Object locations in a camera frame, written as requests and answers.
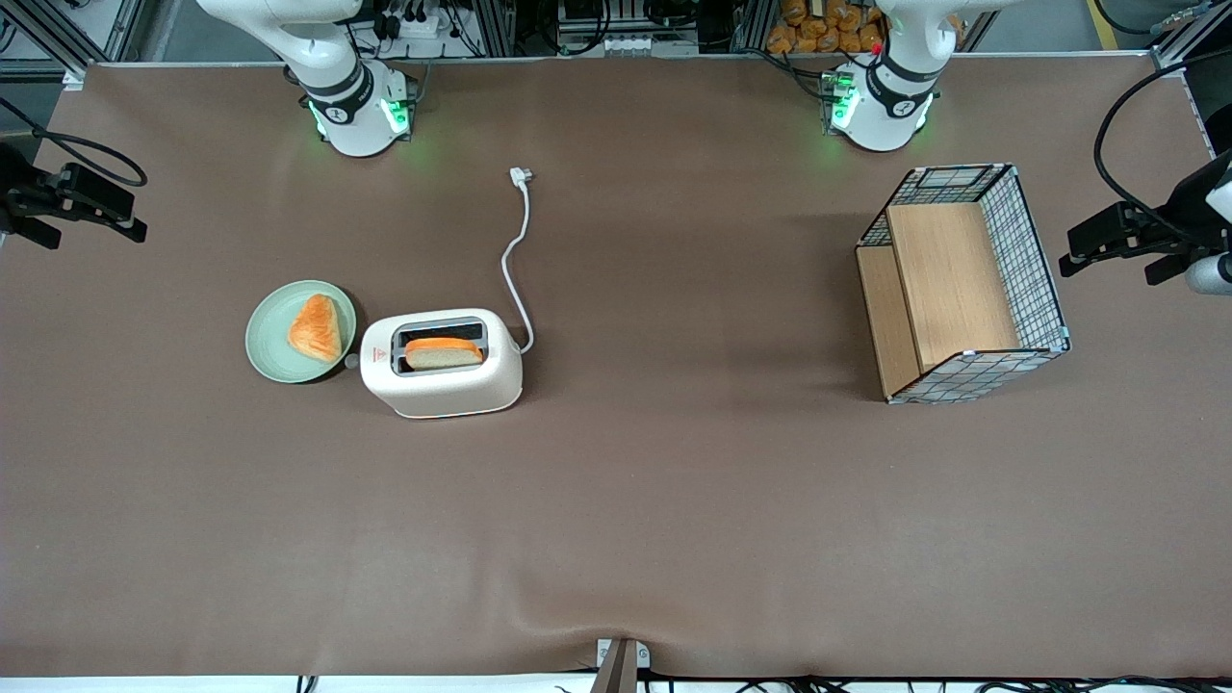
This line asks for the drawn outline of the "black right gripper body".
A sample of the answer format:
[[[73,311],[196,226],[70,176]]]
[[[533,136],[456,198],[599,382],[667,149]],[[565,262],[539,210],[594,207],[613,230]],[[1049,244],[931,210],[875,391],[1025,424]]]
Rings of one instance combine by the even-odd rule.
[[[14,146],[1,146],[1,234],[18,236],[54,250],[62,231],[39,217],[53,216],[59,202],[44,185],[44,171],[31,166]]]

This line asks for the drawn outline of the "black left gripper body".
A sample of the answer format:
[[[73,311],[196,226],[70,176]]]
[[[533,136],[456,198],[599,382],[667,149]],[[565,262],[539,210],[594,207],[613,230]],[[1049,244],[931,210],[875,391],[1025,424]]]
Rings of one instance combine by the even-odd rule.
[[[1159,210],[1165,219],[1193,237],[1193,244],[1215,254],[1230,250],[1230,166],[1231,153],[1220,153],[1214,162],[1181,179]]]

